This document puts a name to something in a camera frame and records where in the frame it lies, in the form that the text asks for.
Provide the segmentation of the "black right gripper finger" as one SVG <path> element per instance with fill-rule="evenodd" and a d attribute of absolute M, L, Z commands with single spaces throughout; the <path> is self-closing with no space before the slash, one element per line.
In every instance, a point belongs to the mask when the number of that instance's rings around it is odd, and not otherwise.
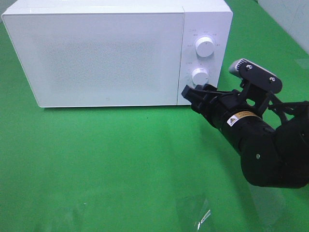
<path fill-rule="evenodd" d="M 204 84 L 204 85 L 197 85 L 194 89 L 197 93 L 211 93 L 211 92 L 217 92 L 217 88 L 210 85 L 210 84 Z"/>
<path fill-rule="evenodd" d="M 186 85 L 181 95 L 192 105 L 198 105 L 204 101 L 205 92 L 202 85 L 197 85 L 196 87 L 190 87 L 189 85 Z"/>

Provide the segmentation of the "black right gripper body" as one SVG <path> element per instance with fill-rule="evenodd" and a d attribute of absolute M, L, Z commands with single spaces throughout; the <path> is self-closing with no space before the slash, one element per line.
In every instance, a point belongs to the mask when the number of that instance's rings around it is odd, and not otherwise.
<path fill-rule="evenodd" d="M 251 107 L 237 90 L 206 92 L 191 108 L 221 133 L 241 133 L 251 123 Z"/>

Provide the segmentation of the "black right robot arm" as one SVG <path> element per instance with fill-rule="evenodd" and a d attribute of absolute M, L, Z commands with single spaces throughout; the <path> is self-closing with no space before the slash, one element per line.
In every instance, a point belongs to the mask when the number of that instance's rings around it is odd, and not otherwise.
<path fill-rule="evenodd" d="M 252 185 L 301 188 L 309 182 L 309 103 L 283 103 L 272 93 L 260 106 L 246 91 L 218 91 L 206 84 L 186 86 L 182 96 L 232 145 Z"/>

